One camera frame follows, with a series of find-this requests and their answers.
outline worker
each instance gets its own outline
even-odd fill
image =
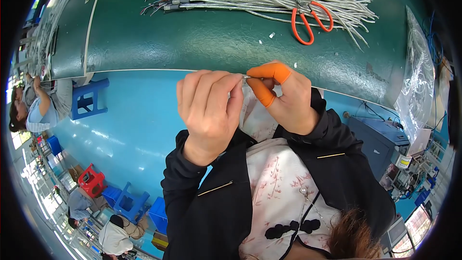
[[[197,71],[176,85],[187,130],[176,136],[161,181],[164,260],[376,257],[396,208],[363,142],[283,63],[247,75],[258,100],[244,106],[240,74]],[[237,129],[257,105],[279,124],[259,127],[267,135],[260,141]]]
[[[112,215],[99,233],[103,260],[116,260],[120,255],[128,254],[133,249],[129,238],[139,240],[147,228],[146,214],[136,224],[122,215]]]
[[[29,110],[32,102],[34,102],[34,100],[37,98],[33,82],[34,82],[34,78],[32,78],[31,75],[27,72],[25,86],[24,87],[13,87],[13,90],[11,92],[11,102],[14,103],[15,101],[22,101],[23,103],[26,104],[27,110]],[[54,92],[54,90],[51,90],[50,81],[41,83],[41,87],[45,91],[47,91],[48,94],[51,94]]]
[[[108,208],[109,204],[103,196],[97,198],[90,197],[81,187],[72,191],[67,201],[67,222],[72,228],[77,228],[78,220],[88,221],[90,208],[92,212]]]
[[[28,110],[22,100],[15,100],[10,107],[10,124],[12,132],[28,130],[41,132],[55,127],[68,116],[72,108],[72,80],[56,80],[55,92],[48,95],[40,85],[40,77],[34,78],[34,90],[37,98]]]

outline orange scissors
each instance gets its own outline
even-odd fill
[[[310,3],[306,3],[306,2],[303,2],[302,0],[295,0],[295,2],[297,3],[297,6],[299,8],[302,8],[302,7],[306,7],[308,8],[309,10],[311,10],[311,15],[313,15],[313,17],[315,18],[315,20],[317,21],[317,23],[319,24],[319,26],[326,32],[329,32],[332,30],[332,28],[334,27],[334,21],[332,19],[332,15],[330,14],[330,12],[327,10],[327,8],[325,8],[322,4],[320,3],[317,3],[316,1],[311,1]],[[321,8],[322,10],[324,10],[327,14],[327,16],[329,17],[329,28],[326,28],[321,20],[319,19],[319,17],[317,16],[317,14],[314,12],[313,9],[310,8],[309,5],[315,5],[319,8]],[[305,18],[305,14],[303,14],[303,12],[298,12],[300,14],[300,17],[302,18],[303,20],[303,23],[305,24],[306,26],[306,29],[308,30],[308,33],[309,33],[309,42],[306,42],[304,41],[303,39],[300,38],[300,36],[298,35],[298,32],[297,32],[297,29],[295,28],[295,17],[297,16],[297,7],[292,9],[292,20],[291,20],[291,23],[292,23],[292,31],[293,31],[293,34],[295,35],[295,37],[298,39],[298,41],[306,46],[312,44],[314,41],[315,41],[315,37],[313,35],[313,32],[311,31],[311,27],[309,27],[309,23],[308,21],[306,20]]]

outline light blue shirt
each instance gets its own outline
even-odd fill
[[[72,191],[69,195],[69,199],[67,201],[67,206],[69,207],[69,211],[71,212],[71,218],[76,220],[82,220],[83,218],[89,218],[90,212],[87,211],[92,205],[92,202],[87,199],[81,192],[77,189]]]
[[[50,107],[48,108],[48,111],[44,116],[40,114],[40,109],[38,107],[41,102],[42,99],[38,97],[31,104],[31,108],[29,109],[29,115],[27,116],[28,124],[41,123],[46,124],[48,128],[55,127],[56,124],[58,124],[59,122],[59,115],[55,109],[53,101],[50,102]]]

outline hand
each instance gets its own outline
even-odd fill
[[[228,147],[239,124],[242,75],[204,70],[187,74],[176,84],[176,98],[189,132],[183,156],[195,165],[207,166]]]
[[[34,78],[34,90],[38,90],[40,88],[40,77],[36,76]]]
[[[247,71],[253,77],[247,84],[272,117],[288,132],[308,135],[319,120],[319,114],[310,107],[311,81],[279,61],[271,61]],[[282,96],[273,91],[281,85]]]

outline monitor screen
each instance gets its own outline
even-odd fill
[[[399,242],[406,233],[406,225],[404,224],[403,218],[400,217],[388,230],[391,247]]]

